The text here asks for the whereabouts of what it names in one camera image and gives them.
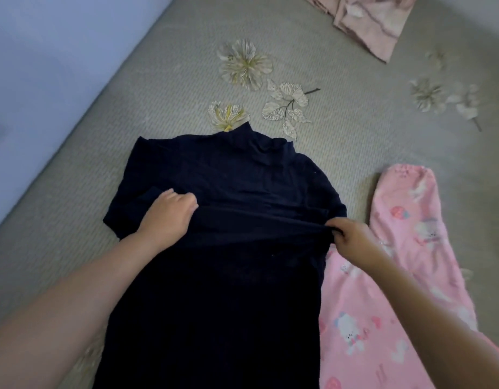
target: forearm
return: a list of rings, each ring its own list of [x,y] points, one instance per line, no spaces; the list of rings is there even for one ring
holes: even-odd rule
[[[437,389],[499,389],[499,355],[384,256],[369,274],[389,300]]]
[[[55,387],[157,252],[128,236],[8,319],[0,327],[0,388]]]

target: pink pajama pants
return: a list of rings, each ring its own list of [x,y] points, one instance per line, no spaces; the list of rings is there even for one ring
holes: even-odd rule
[[[399,164],[384,172],[373,197],[370,228],[434,300],[477,331],[430,169]],[[319,327],[320,388],[434,387],[381,290],[334,246],[327,255]]]

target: person's right arm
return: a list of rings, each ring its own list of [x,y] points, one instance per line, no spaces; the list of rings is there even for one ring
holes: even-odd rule
[[[370,275],[387,297],[437,389],[499,389],[499,353],[435,303],[383,251],[366,224],[333,218],[337,251]]]

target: dark navy shirt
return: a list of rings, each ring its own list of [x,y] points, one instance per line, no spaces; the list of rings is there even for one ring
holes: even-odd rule
[[[323,224],[346,216],[324,173],[248,123],[140,137],[103,221],[130,235],[168,188],[199,208],[111,314],[94,387],[318,387]]]

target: bare skin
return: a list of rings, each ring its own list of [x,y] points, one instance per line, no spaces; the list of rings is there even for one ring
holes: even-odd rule
[[[337,251],[372,277],[387,297],[437,389],[499,389],[499,353],[435,303],[398,267],[363,223],[333,218]]]
[[[159,196],[138,231],[60,280],[0,327],[0,389],[55,388],[136,275],[188,230],[197,201]]]

